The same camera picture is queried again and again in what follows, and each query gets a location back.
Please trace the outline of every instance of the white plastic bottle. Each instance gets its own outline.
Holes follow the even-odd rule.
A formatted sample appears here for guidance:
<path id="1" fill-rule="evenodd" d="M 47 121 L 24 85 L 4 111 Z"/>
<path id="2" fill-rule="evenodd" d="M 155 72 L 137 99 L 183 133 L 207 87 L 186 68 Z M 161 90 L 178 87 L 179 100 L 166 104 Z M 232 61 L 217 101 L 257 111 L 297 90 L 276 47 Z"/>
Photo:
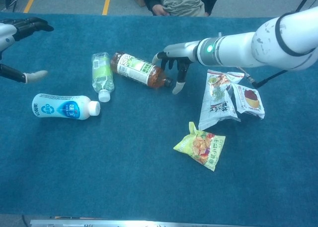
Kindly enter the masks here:
<path id="1" fill-rule="evenodd" d="M 98 101 L 91 101 L 87 96 L 59 96 L 37 94 L 32 101 L 35 116 L 87 119 L 100 113 Z"/>
<path id="2" fill-rule="evenodd" d="M 109 55 L 106 52 L 92 55 L 92 86 L 98 93 L 100 102 L 108 102 L 110 93 L 114 90 L 113 72 L 109 64 Z"/>

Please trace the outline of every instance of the chip bag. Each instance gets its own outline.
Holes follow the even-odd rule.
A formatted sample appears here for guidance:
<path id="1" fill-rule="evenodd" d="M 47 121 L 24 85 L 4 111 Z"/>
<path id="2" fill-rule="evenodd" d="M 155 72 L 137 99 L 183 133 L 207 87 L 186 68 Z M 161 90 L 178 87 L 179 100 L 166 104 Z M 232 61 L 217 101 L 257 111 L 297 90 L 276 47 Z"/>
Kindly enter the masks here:
<path id="1" fill-rule="evenodd" d="M 239 113 L 248 113 L 263 119 L 265 110 L 257 89 L 250 89 L 243 85 L 234 84 L 234 95 Z"/>
<path id="2" fill-rule="evenodd" d="M 234 119 L 240 121 L 231 101 L 232 83 L 239 83 L 244 73 L 221 73 L 208 70 L 203 96 L 199 130 L 205 130 L 219 121 Z"/>
<path id="3" fill-rule="evenodd" d="M 225 137 L 198 131 L 193 122 L 189 122 L 189 131 L 190 134 L 185 136 L 173 149 L 188 154 L 197 162 L 214 171 Z"/>

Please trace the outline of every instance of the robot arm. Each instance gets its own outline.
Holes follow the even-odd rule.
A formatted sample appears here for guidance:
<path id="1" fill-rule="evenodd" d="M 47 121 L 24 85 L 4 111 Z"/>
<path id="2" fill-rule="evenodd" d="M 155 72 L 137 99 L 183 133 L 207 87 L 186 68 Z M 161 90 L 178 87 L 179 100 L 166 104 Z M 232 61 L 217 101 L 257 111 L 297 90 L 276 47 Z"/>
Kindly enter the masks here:
<path id="1" fill-rule="evenodd" d="M 0 60 L 2 52 L 11 46 L 15 41 L 32 35 L 35 31 L 53 31 L 47 21 L 37 17 L 28 19 L 5 19 L 0 21 Z M 47 71 L 35 73 L 22 73 L 16 69 L 0 64 L 0 76 L 15 80 L 17 82 L 30 83 L 38 81 L 47 74 Z"/>
<path id="2" fill-rule="evenodd" d="M 202 41 L 169 45 L 153 58 L 164 69 L 178 62 L 178 79 L 173 93 L 179 93 L 190 63 L 204 66 L 273 66 L 303 70 L 318 60 L 318 7 L 287 13 L 261 25 L 256 32 L 206 38 Z"/>

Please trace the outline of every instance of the plastic bottle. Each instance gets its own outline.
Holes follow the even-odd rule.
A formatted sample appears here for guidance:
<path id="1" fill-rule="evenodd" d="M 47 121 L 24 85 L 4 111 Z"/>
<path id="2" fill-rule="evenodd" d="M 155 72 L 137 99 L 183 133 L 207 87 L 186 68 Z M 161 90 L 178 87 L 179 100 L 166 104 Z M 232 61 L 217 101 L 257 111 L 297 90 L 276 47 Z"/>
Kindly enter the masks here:
<path id="1" fill-rule="evenodd" d="M 170 87 L 172 83 L 160 67 L 122 52 L 115 53 L 110 67 L 114 72 L 152 88 Z"/>
<path id="2" fill-rule="evenodd" d="M 35 116 L 87 119 L 100 113 L 98 101 L 91 101 L 86 96 L 58 96 L 37 94 L 32 101 Z"/>
<path id="3" fill-rule="evenodd" d="M 92 55 L 92 85 L 98 93 L 100 102 L 108 102 L 110 93 L 114 90 L 113 73 L 109 64 L 109 55 L 106 52 Z"/>

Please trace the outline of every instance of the yellow snack bag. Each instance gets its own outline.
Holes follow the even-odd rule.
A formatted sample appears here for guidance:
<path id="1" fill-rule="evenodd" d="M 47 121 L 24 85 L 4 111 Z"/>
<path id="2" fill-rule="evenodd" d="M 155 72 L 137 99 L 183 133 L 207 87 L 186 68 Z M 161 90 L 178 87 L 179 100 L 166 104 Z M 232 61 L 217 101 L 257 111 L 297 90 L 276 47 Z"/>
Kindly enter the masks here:
<path id="1" fill-rule="evenodd" d="M 185 136 L 173 149 L 188 154 L 197 162 L 214 171 L 218 163 L 225 136 L 216 136 L 199 131 L 193 122 L 189 122 L 190 134 Z"/>

